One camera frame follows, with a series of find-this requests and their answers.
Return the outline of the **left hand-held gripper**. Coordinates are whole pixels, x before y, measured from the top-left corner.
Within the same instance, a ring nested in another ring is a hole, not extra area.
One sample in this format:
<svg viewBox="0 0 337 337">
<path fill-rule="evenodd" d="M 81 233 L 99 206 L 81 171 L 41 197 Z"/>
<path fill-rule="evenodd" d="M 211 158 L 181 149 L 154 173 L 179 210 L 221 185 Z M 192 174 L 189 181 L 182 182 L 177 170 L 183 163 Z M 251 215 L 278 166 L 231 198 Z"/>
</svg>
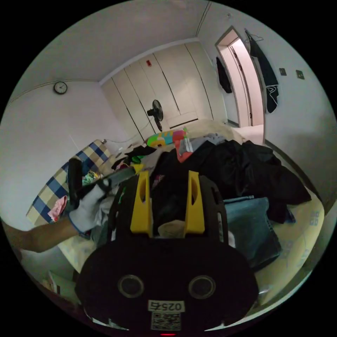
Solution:
<svg viewBox="0 0 337 337">
<path fill-rule="evenodd" d="M 131 167 L 117 170 L 105 177 L 106 187 L 115 187 L 143 170 L 143 164 L 131 164 Z"/>
</svg>

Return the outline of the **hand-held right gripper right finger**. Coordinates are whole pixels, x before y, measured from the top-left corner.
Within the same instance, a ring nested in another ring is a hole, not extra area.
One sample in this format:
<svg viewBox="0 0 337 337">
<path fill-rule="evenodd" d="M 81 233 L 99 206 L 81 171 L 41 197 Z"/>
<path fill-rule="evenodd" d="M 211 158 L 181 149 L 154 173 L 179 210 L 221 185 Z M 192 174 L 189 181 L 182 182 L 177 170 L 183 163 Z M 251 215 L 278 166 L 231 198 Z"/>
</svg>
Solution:
<svg viewBox="0 0 337 337">
<path fill-rule="evenodd" d="M 205 232 L 204 210 L 199 173 L 189 171 L 184 234 Z"/>
</svg>

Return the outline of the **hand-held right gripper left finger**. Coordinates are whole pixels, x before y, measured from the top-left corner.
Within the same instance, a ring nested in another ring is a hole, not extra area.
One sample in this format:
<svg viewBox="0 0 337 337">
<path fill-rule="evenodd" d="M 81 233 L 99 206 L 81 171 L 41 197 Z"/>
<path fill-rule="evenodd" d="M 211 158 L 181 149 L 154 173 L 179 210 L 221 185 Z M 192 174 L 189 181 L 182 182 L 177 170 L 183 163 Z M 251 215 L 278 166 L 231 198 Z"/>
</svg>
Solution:
<svg viewBox="0 0 337 337">
<path fill-rule="evenodd" d="M 137 177 L 138 180 L 130 230 L 133 234 L 152 235 L 153 228 L 149 172 L 141 171 Z"/>
</svg>

